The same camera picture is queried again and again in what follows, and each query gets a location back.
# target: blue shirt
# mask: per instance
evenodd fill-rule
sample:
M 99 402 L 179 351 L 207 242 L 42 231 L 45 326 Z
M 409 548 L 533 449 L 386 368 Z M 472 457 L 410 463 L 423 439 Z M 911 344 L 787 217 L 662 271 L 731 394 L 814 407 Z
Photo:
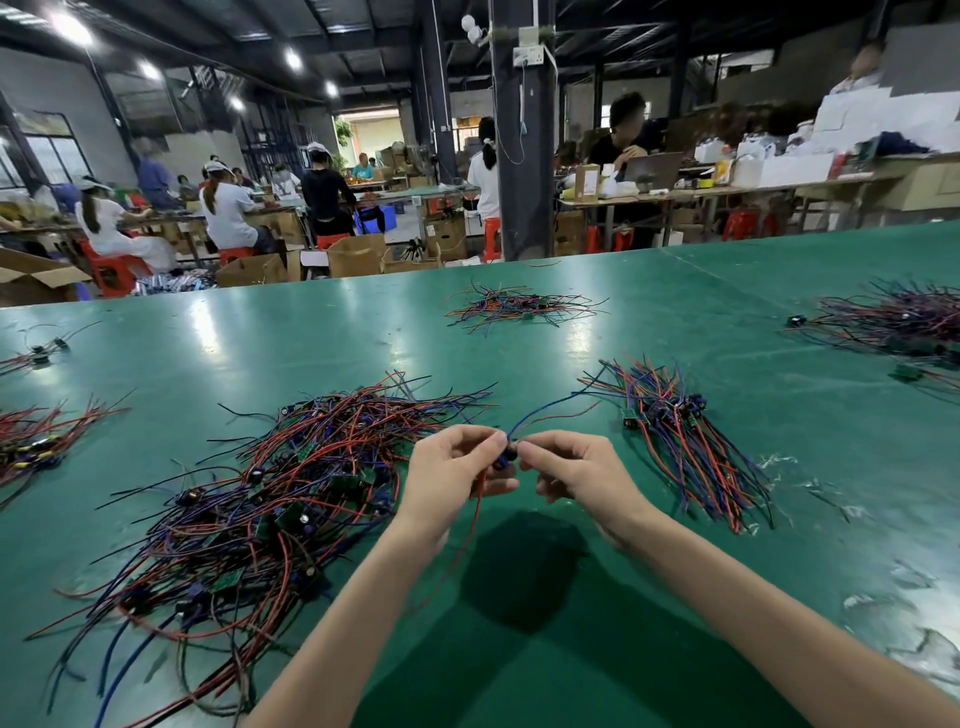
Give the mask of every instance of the blue shirt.
M 140 168 L 136 171 L 136 178 L 140 189 L 144 192 L 147 190 L 167 190 L 174 183 L 169 170 L 156 159 L 149 158 L 140 160 Z
M 358 180 L 372 180 L 373 179 L 373 165 L 369 162 L 366 167 L 361 167 L 357 164 L 353 167 L 353 176 Z

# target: person in blue shirt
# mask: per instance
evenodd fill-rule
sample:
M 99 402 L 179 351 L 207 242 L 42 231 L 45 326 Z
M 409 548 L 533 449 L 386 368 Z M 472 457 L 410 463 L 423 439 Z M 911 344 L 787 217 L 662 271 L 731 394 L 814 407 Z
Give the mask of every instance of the person in blue shirt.
M 149 154 L 141 158 L 136 178 L 140 191 L 153 209 L 178 209 L 182 206 L 170 191 L 175 186 L 170 170 Z
M 357 180 L 373 179 L 373 165 L 370 162 L 370 158 L 363 152 L 360 153 L 360 163 L 353 167 L 353 176 Z

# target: ceiling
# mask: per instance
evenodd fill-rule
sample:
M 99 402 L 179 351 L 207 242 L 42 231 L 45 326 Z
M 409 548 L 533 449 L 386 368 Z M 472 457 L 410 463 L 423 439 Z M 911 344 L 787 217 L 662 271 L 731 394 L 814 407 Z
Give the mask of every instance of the ceiling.
M 76 57 L 44 19 L 48 0 L 0 0 L 0 45 Z M 460 18 L 487 24 L 486 0 L 434 0 L 446 41 L 451 89 L 490 85 L 490 54 L 467 42 Z M 210 64 L 273 88 L 324 99 L 324 82 L 342 105 L 409 95 L 420 34 L 417 0 L 66 0 L 97 37 L 91 51 L 107 70 Z M 868 12 L 874 0 L 848 0 L 830 13 L 769 0 L 557 0 L 555 50 L 561 76 L 576 83 L 605 64 L 605 78 L 668 72 L 676 23 L 693 18 L 689 56 L 776 48 L 786 40 Z M 300 73 L 284 62 L 294 48 Z

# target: ceiling light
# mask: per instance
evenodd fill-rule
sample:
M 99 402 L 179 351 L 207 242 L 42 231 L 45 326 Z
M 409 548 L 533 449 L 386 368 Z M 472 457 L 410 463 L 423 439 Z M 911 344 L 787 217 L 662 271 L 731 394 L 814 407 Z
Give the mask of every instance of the ceiling light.
M 149 61 L 141 61 L 137 65 L 140 67 L 140 73 L 143 74 L 145 79 L 150 79 L 151 81 L 163 81 L 163 74 L 160 73 L 160 69 Z
M 303 70 L 303 59 L 293 48 L 287 48 L 283 53 L 283 58 L 295 72 L 300 73 Z
M 93 36 L 89 29 L 67 11 L 56 11 L 50 15 L 50 24 L 61 36 L 81 48 L 93 45 Z

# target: electrical outlet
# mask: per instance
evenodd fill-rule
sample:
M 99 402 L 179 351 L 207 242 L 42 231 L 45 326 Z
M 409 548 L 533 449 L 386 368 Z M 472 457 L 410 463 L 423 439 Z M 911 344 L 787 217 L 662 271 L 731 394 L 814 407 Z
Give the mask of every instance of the electrical outlet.
M 514 68 L 543 65 L 543 45 L 520 45 L 514 49 Z

